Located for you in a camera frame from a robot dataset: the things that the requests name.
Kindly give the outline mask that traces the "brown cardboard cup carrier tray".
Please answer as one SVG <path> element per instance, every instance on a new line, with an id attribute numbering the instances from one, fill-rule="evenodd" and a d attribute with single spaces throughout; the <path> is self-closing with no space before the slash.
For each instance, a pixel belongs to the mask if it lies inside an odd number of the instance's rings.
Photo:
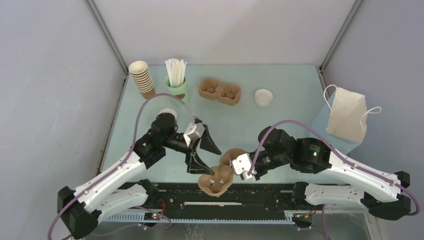
<path id="1" fill-rule="evenodd" d="M 214 175 L 203 174 L 199 177 L 197 185 L 204 193 L 212 197 L 220 197 L 233 184 L 234 170 L 230 160 L 247 153 L 240 148 L 232 148 L 225 152 L 219 159 L 217 166 L 211 167 Z"/>

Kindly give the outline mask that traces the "white plastic cup lid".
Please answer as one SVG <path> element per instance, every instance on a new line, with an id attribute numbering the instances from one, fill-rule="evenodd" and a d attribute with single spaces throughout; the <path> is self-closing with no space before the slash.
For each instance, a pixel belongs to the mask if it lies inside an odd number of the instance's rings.
<path id="1" fill-rule="evenodd" d="M 177 119 L 178 119 L 177 112 L 173 108 L 164 108 L 164 109 L 162 109 L 159 112 L 159 115 L 162 115 L 162 114 L 171 114 L 171 115 L 173 115 L 175 121 L 177 121 Z"/>

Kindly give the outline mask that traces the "white paper bag with handles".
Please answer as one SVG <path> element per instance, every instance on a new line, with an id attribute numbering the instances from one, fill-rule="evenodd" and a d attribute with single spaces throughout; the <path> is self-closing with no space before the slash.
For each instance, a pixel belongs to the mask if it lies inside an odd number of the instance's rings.
<path id="1" fill-rule="evenodd" d="M 326 131 L 333 135 L 352 142 L 361 143 L 367 132 L 367 117 L 370 114 L 379 114 L 382 111 L 380 106 L 367 108 L 365 96 L 363 94 L 346 90 L 335 84 L 327 86 L 335 87 L 333 101 L 326 104 L 330 109 Z"/>

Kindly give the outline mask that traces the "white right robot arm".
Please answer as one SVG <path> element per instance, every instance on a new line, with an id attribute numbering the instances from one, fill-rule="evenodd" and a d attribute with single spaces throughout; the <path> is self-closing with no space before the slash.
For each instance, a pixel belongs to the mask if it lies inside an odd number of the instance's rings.
<path id="1" fill-rule="evenodd" d="M 273 129 L 266 135 L 268 130 L 266 127 L 258 135 L 264 149 L 255 162 L 255 180 L 270 170 L 289 165 L 304 174 L 334 177 L 343 182 L 342 185 L 296 182 L 290 196 L 295 208 L 336 205 L 366 209 L 372 216 L 389 221 L 411 212 L 411 199 L 402 194 L 410 185 L 407 172 L 378 172 L 339 151 L 332 151 L 320 139 L 295 139 L 282 129 Z"/>

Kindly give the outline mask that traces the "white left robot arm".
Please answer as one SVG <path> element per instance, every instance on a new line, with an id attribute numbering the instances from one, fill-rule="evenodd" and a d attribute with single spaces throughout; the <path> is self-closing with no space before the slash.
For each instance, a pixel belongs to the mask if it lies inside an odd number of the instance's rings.
<path id="1" fill-rule="evenodd" d="M 161 160 L 166 149 L 185 154 L 189 174 L 215 174 L 197 153 L 198 148 L 216 155 L 222 153 L 212 140 L 208 126 L 195 118 L 185 132 L 177 130 L 176 117 L 170 112 L 160 113 L 147 133 L 106 172 L 75 189 L 65 186 L 59 190 L 57 212 L 74 239 L 91 234 L 103 219 L 121 210 L 141 205 L 145 208 L 156 206 L 157 191 L 147 180 L 128 192 L 115 194 L 114 191 Z"/>

